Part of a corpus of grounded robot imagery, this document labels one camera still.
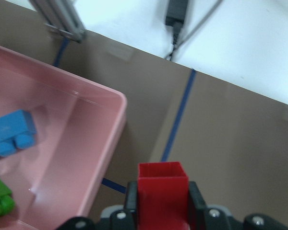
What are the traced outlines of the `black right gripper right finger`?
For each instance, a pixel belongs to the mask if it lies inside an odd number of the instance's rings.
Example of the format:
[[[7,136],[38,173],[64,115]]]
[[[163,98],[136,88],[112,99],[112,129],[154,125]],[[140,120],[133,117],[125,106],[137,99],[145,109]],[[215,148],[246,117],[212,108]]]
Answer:
[[[189,182],[187,220],[191,230],[205,230],[206,202],[196,184]]]

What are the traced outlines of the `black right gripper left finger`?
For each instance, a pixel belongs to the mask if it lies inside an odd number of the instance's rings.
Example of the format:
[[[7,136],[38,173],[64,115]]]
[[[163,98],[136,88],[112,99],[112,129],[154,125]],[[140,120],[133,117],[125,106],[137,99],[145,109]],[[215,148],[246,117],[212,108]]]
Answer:
[[[127,212],[127,219],[131,224],[131,230],[137,229],[137,182],[131,181],[127,184],[124,210]]]

